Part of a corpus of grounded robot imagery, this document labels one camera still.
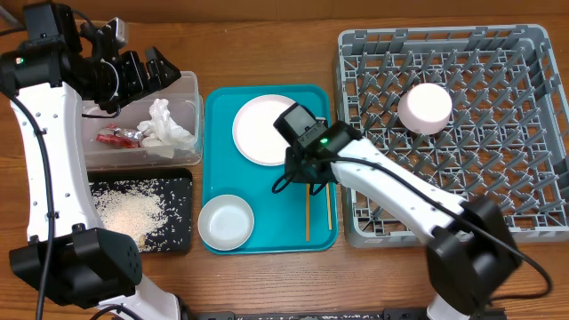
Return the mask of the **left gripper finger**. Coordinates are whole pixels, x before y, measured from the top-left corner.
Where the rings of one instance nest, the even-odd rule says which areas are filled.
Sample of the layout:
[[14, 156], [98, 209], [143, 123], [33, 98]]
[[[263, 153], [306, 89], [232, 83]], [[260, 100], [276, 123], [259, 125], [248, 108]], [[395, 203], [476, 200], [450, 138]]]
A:
[[164, 55], [156, 48], [151, 47], [145, 51], [147, 62], [149, 60], [157, 60], [161, 64], [161, 78], [162, 78], [162, 89], [170, 86], [179, 78], [181, 78], [180, 70], [175, 67], [169, 60], [167, 60]]
[[148, 70], [148, 89], [156, 92], [162, 89], [161, 64], [157, 60], [149, 60], [146, 63]]

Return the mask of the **wooden chopstick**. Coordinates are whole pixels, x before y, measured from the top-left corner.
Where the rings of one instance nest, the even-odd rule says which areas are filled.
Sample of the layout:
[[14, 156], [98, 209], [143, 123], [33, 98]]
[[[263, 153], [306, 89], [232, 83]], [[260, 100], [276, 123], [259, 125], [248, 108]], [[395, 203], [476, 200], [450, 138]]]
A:
[[305, 206], [305, 227], [306, 227], [306, 233], [305, 233], [305, 239], [306, 242], [310, 241], [310, 185], [307, 184], [306, 185], [306, 206]]
[[332, 231], [333, 224], [332, 224], [332, 208], [331, 208], [331, 192], [330, 192], [330, 184], [325, 185], [325, 195], [326, 195], [326, 214], [327, 214], [327, 227], [328, 230]]

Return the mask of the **white napkin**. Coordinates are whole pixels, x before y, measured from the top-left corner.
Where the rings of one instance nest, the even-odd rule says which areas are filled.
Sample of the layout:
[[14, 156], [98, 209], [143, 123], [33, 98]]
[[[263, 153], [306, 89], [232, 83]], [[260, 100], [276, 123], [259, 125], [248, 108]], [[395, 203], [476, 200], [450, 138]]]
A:
[[155, 99], [148, 113], [149, 119], [137, 125], [143, 133], [141, 146], [152, 156], [195, 162], [200, 154], [195, 103]]

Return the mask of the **large pink plate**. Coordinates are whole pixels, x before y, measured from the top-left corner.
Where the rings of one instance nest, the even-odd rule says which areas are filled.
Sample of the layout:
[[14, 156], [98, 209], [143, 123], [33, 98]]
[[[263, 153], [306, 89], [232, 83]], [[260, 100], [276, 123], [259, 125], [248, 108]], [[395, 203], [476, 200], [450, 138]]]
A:
[[261, 95], [247, 101], [237, 112], [232, 126], [238, 151], [255, 164], [284, 164], [289, 143], [276, 130], [274, 122], [294, 103], [294, 100], [277, 94]]

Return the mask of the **red foil snack wrapper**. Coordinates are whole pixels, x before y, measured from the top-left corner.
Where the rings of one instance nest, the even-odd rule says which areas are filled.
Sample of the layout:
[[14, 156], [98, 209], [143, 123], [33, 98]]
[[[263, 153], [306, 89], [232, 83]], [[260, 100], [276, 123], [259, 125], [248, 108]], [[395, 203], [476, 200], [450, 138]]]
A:
[[99, 130], [96, 140], [119, 148], [139, 148], [143, 133], [111, 123]]

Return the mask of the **grey metal bowl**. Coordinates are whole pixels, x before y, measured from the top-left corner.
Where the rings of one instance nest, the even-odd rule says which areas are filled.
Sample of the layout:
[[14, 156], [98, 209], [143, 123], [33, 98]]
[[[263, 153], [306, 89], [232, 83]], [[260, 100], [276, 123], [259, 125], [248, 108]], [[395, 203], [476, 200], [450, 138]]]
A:
[[209, 247], [232, 251], [243, 245], [254, 228], [251, 206], [241, 197], [221, 195], [208, 201], [198, 216], [198, 232]]

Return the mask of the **small pink saucer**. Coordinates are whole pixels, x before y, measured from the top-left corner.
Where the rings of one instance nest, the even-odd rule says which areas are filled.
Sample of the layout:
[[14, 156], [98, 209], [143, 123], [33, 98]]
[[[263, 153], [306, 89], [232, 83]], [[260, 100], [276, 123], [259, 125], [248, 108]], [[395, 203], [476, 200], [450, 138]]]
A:
[[411, 132], [432, 135], [441, 132], [450, 120], [453, 102], [438, 84], [415, 85], [397, 105], [400, 122]]

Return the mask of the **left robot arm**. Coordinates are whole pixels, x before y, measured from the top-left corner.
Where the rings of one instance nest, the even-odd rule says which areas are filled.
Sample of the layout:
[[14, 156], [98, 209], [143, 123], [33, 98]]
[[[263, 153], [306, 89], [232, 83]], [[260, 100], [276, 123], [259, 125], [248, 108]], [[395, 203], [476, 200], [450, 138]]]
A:
[[28, 242], [11, 250], [12, 272], [38, 302], [95, 308], [124, 319], [189, 319], [188, 306], [142, 271], [136, 244], [104, 228], [88, 182], [81, 138], [83, 104], [105, 117], [180, 78], [156, 48], [126, 49], [124, 23], [77, 25], [76, 11], [43, 2], [24, 10], [28, 38], [1, 57], [1, 91], [11, 102], [25, 150]]

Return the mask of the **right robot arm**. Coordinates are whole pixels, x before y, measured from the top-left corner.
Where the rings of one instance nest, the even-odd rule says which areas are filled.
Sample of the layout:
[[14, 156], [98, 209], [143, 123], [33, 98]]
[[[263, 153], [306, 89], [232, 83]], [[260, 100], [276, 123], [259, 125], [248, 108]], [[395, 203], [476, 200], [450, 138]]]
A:
[[383, 155], [351, 125], [329, 125], [298, 103], [274, 126], [289, 146], [273, 193], [307, 183], [317, 194], [326, 183], [338, 183], [366, 196], [424, 244], [436, 292], [428, 318], [471, 318], [519, 267], [516, 243], [492, 199], [466, 200], [437, 188]]

